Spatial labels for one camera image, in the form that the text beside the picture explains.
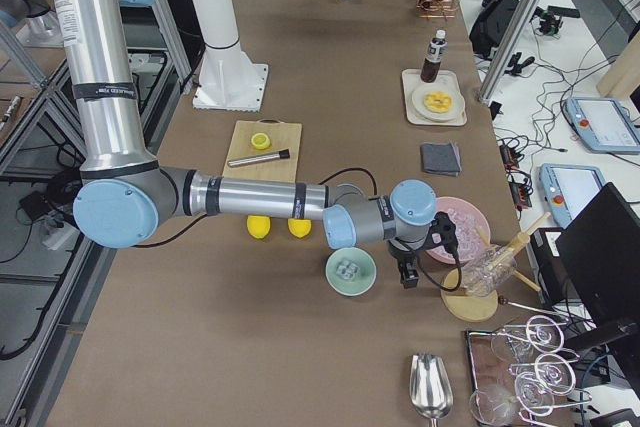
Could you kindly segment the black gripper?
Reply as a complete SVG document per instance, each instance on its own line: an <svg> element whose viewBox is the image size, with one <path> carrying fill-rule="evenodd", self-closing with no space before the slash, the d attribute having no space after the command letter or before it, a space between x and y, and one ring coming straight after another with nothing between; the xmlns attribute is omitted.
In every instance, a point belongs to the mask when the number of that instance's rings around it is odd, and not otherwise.
<svg viewBox="0 0 640 427"><path fill-rule="evenodd" d="M419 229L417 240L403 240L395 237L387 242L391 256L397 262L400 280L404 289L415 288L419 282L416 270L419 253L443 247L458 262L458 239L456 225L445 212L437 212L435 218L425 227Z"/></svg>

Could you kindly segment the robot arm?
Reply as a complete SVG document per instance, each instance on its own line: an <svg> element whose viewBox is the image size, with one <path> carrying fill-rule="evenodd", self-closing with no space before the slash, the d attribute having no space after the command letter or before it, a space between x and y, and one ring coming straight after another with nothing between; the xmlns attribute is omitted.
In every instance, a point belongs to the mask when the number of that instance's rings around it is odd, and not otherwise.
<svg viewBox="0 0 640 427"><path fill-rule="evenodd" d="M143 247L163 222L178 216L319 220L333 249L385 241L405 287L417 283L422 251L457 253L454 223L419 180L370 198L351 185L244 180L161 166L143 138L120 0L54 3L86 145L73 215L92 241Z"/></svg>

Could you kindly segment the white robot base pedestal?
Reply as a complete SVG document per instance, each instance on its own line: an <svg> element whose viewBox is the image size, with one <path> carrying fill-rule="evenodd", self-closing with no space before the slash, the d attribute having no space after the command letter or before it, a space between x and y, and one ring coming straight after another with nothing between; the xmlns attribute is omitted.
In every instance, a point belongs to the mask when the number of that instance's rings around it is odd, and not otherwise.
<svg viewBox="0 0 640 427"><path fill-rule="evenodd" d="M205 51L193 106L257 112L268 77L243 51L232 0L192 0Z"/></svg>

